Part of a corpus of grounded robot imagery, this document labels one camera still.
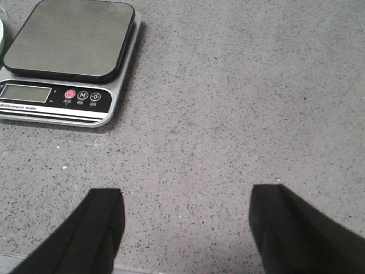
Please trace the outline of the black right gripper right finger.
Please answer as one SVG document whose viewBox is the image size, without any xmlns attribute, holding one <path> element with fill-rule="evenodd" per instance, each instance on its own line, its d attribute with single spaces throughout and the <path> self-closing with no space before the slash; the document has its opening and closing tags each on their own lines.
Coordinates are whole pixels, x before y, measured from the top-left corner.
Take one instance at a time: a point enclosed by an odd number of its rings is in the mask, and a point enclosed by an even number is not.
<svg viewBox="0 0 365 274">
<path fill-rule="evenodd" d="M 265 273 L 364 273 L 364 238 L 282 184 L 253 186 L 249 225 Z"/>
</svg>

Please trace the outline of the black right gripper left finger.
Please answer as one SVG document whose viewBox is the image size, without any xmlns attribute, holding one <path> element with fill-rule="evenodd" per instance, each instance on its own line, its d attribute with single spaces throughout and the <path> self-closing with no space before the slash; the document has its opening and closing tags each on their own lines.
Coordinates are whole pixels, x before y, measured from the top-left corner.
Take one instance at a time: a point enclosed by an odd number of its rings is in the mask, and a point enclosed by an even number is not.
<svg viewBox="0 0 365 274">
<path fill-rule="evenodd" d="M 121 190 L 91 189 L 12 273 L 112 273 L 124 227 Z"/>
</svg>

